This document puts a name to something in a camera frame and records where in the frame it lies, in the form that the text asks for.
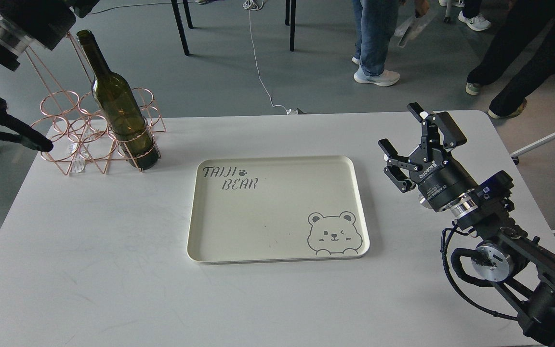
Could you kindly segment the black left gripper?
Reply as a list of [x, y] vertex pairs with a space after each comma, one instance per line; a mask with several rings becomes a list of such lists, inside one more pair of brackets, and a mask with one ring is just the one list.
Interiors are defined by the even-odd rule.
[[98, 0], [0, 0], [0, 15], [42, 46], [53, 50]]

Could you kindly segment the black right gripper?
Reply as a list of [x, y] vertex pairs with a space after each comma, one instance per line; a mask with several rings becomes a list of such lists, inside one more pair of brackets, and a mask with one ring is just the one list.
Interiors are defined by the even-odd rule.
[[[448, 112], [429, 114], [418, 103], [409, 103], [407, 109], [421, 123], [422, 130], [421, 143], [410, 158], [416, 162], [434, 162], [419, 171], [420, 165], [398, 155], [390, 141], [381, 139], [378, 145], [387, 156], [384, 173], [401, 192], [414, 189], [416, 183], [430, 207], [440, 212], [447, 204], [476, 187], [475, 180], [458, 161], [453, 158], [436, 160], [447, 158], [449, 151], [464, 145], [467, 138]], [[410, 171], [410, 179], [402, 169]]]

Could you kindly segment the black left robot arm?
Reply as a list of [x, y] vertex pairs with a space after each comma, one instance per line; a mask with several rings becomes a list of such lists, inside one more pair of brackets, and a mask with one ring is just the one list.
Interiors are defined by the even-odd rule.
[[[97, 5], [95, 0], [0, 0], [0, 66], [17, 70], [18, 58], [33, 42], [53, 49], [71, 29]], [[49, 152], [51, 140], [11, 116], [0, 97], [0, 141], [22, 144]]]

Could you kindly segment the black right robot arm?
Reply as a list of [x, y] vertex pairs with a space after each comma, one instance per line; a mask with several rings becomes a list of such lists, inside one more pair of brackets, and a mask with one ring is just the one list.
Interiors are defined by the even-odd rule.
[[515, 309], [516, 316], [474, 304], [497, 318], [515, 320], [528, 336], [555, 347], [555, 254], [529, 239], [509, 213], [513, 180], [499, 171], [477, 184], [450, 149], [467, 139], [447, 112], [429, 114], [410, 103], [408, 110], [421, 124], [421, 142], [401, 156], [387, 139], [385, 174], [402, 192], [415, 187], [421, 204], [436, 212], [449, 210], [455, 220], [441, 233], [441, 255], [447, 279], [468, 303], [453, 275], [479, 287], [495, 288]]

